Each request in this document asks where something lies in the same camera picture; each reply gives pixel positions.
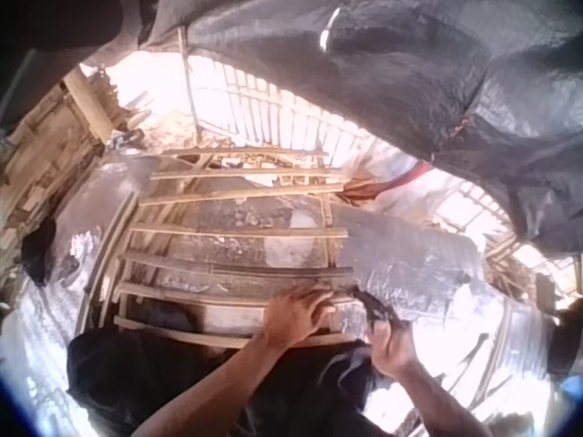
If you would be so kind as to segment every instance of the bamboo pole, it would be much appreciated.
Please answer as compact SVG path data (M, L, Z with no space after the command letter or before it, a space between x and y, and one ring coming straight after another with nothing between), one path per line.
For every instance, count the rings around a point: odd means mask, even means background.
M185 155L200 155L201 153L212 153L213 155L296 155L299 157L327 157L328 154L321 150L296 150L281 147L190 147L173 148L163 151L162 157L179 157Z
M198 273L201 275L225 275L242 276L248 278L346 278L353 275L352 267L335 268L271 268L271 267L251 267L251 266L230 266L225 264L214 264L208 262L188 261L185 259L160 257L127 251L122 255L123 259L157 267L183 271L187 273Z

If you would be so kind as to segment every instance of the bamboo frame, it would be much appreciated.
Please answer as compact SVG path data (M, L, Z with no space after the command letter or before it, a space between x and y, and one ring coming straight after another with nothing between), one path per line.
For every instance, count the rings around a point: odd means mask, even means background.
M346 239L348 230L346 228L235 228L235 229L204 229L199 230L181 225L134 223L129 226L133 232L152 232L170 235L192 235L199 237L228 237L264 239L267 237L277 237L283 239Z
M231 178L256 175L322 176L348 180L341 168L216 168L209 170L158 171L150 180L181 178Z
M149 287L146 285L133 284L131 282L121 282L116 286L114 291L114 301L117 301L122 293L149 299L231 308L243 307L264 309L267 307L270 301L269 299L216 296L205 293L195 293L192 291L169 290L159 287ZM343 305L345 303L354 302L354 299L352 299L350 296L339 295L331 298L330 301L332 305Z
M212 153L213 155L296 155L300 157L327 157L328 153L321 150L296 150L293 148L281 147L190 147L172 148L164 150L162 157L179 157L185 155L200 155Z
M125 319L119 316L114 317L114 323L118 325L119 328L127 330L145 330L167 339L173 339L190 344L198 344L199 346L209 346L213 348L242 349L250 340L242 337L222 337L219 335L195 334L192 332L183 332L180 330L169 330L166 328L147 325L139 321ZM306 340L298 344L295 344L292 347L314 348L319 346L348 343L354 340L356 340L356 337L354 337L352 334L333 333L314 335L308 337Z
M157 255L149 255L136 251L127 251L122 255L123 259L157 267L197 273L201 275L242 276L248 278L347 278L353 275L352 267L335 267L321 269L296 269L296 268L270 268L250 266L230 266L209 262L188 261L186 259L166 258Z
M326 185L297 185L290 187L262 187L245 189L225 189L211 191L209 193L183 194L174 196L158 196L145 198L140 202L140 206L149 207L152 205L167 205L175 203L200 202L203 200L225 200L229 198L263 198L274 196L291 196L297 194L319 194L342 191L343 184Z

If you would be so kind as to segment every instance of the black object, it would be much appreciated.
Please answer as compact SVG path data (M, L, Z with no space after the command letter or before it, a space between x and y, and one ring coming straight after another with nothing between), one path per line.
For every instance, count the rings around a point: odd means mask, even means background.
M104 435L131 434L234 353L209 358L201 347L110 329L76 337L67 352L68 392ZM288 351L230 435L385 436L360 414L379 378L359 341Z
M144 48L187 21L192 49L475 182L545 254L583 249L581 2L160 2Z
M400 320L393 305L390 303L382 303L371 293L360 290L358 286L355 285L350 291L350 294L363 303L364 310L366 311L366 320L368 321L371 330L374 328L374 323L376 321L397 322Z
M26 274L39 288L43 288L46 285L46 280L50 273L47 256L53 239L55 239L55 234L55 220L51 217L46 217L36 230L33 230L22 239L22 266Z
M566 310L556 312L559 323L553 329L548 347L547 372L555 381L570 373L578 355L583 332L583 299L577 299Z

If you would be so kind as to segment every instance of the person's right hand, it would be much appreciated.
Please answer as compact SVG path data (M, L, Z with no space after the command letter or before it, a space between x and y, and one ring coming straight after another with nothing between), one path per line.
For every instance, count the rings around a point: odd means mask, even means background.
M305 340L335 311L331 296L329 289L316 283L279 293L265 309L261 335L271 346L283 350Z
M368 338L373 348L373 366L384 375L399 379L419 362L408 321L377 321Z

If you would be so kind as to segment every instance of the wooden beam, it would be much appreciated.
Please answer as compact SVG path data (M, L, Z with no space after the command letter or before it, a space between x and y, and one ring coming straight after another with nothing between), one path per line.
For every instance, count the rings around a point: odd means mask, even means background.
M151 180L181 178L231 178L242 176L322 176L347 180L341 168L218 168L209 170L159 171L152 173Z
M264 239L266 237L277 237L280 239L346 239L348 237L348 230L345 228L234 228L199 230L181 225L134 223L129 226L129 230L157 234L247 239Z
M158 287L121 282L116 286L114 301L118 300L121 293L140 296L142 298L168 300L172 302L190 303L196 305L214 305L220 307L245 307L263 309L269 303L269 299L258 299L241 296L217 296L207 293L195 293L193 291L169 290ZM354 302L349 296L338 295L331 298L332 305L342 305Z
M296 150L281 147L190 147L173 148L163 151L162 157L179 157L185 155L200 155L212 153L213 155L296 155L301 157L327 157L328 154L321 150Z
M114 317L114 323L118 325L120 328L124 328L127 330L145 330L147 332L151 332L153 334L159 335L160 337L165 337L167 339L173 339L190 344L198 344L200 346L210 346L214 348L242 349L249 341L249 339L241 337L221 337L219 335L194 334L192 332L183 332L180 330L169 330L166 328L159 328L157 326L147 325L139 321L124 319L119 316ZM352 334L334 333L313 335L292 347L315 348L319 346L328 346L332 344L348 343L354 340L356 340L356 337L353 336Z
M352 267L335 267L321 269L307 268L271 268L271 267L251 267L251 266L230 266L225 264L214 264L209 262L188 261L186 259L176 259L149 255L136 251L127 251L122 255L123 259L157 267L183 271L187 273L197 273L200 275L226 275L242 276L248 278L346 278L353 275Z
M225 189L208 193L183 194L177 196L157 196L145 198L140 202L143 207L151 205L167 205L175 203L200 202L202 200L224 200L228 198L263 198L274 196L290 196L297 194L333 193L343 190L343 184L326 185L293 185L289 187L262 187L246 189Z
M79 66L73 68L63 78L63 81L91 128L95 131L101 142L106 144L111 137L114 126L107 116L105 109L99 103L97 96L93 92L93 88L81 71L81 68Z

